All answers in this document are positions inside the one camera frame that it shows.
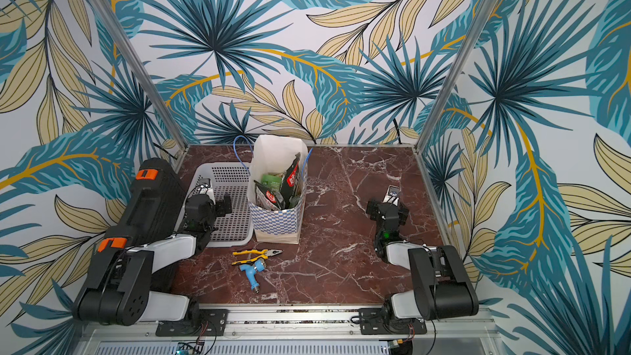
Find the checkered paper bag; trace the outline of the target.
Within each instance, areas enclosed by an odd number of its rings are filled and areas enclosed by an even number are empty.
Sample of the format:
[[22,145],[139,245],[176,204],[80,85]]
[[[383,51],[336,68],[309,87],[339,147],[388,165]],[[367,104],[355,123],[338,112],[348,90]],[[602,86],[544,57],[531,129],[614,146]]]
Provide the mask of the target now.
[[311,152],[300,139],[262,135],[243,164],[249,179],[246,198],[256,240],[297,244],[307,199],[307,163]]

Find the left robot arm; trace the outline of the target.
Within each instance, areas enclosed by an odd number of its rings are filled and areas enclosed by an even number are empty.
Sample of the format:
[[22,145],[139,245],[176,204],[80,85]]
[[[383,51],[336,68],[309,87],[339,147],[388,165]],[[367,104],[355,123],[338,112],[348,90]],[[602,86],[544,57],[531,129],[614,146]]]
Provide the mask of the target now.
[[125,213],[125,222],[115,228],[92,256],[88,276],[73,305],[72,315],[83,322],[101,325],[134,325],[157,321],[204,325],[197,302],[182,295],[152,288],[153,276],[179,261],[200,254],[210,241],[218,218],[233,211],[229,195],[216,200],[197,194],[183,201],[189,219],[182,232],[156,238],[162,229],[173,229],[169,213],[177,207],[171,198],[135,195]]

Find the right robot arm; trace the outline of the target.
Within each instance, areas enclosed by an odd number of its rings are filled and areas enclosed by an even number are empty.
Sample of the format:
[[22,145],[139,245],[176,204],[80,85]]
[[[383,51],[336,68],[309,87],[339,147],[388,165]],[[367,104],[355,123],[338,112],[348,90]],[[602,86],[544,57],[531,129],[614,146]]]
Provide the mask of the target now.
[[472,317],[479,300],[455,247],[428,246],[404,240],[399,229],[409,209],[394,197],[369,200],[366,214],[376,223],[373,248],[382,261],[409,271],[412,288],[386,296],[379,309],[359,312],[364,335],[425,332],[426,321]]

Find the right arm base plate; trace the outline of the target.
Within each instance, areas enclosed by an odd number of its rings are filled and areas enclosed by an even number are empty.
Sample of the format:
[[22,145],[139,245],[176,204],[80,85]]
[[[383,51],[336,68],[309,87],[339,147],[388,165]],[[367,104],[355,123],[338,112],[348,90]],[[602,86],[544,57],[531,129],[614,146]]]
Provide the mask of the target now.
[[363,335],[425,335],[427,327],[417,318],[399,319],[383,307],[360,308],[358,314],[350,318],[359,325]]

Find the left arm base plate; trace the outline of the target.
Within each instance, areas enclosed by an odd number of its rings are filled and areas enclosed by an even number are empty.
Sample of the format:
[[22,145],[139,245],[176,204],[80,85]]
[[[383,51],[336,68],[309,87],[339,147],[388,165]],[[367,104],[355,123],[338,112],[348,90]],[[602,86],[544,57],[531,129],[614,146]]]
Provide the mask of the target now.
[[183,320],[160,321],[157,337],[222,337],[225,332],[228,309],[200,309],[189,313]]

